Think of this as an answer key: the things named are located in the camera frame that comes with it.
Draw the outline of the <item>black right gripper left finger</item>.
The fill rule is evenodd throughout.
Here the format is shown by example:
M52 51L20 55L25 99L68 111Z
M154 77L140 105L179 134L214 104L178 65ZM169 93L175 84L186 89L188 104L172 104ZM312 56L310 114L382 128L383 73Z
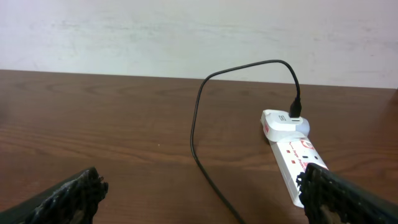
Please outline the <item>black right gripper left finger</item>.
M108 189L96 168L90 167L1 212L1 223L92 223Z

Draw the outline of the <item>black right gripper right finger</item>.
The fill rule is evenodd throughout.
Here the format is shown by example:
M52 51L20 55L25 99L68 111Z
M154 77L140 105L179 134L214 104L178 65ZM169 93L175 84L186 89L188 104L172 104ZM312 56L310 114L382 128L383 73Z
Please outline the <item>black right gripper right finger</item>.
M397 205L309 163L296 179L310 224L397 224Z

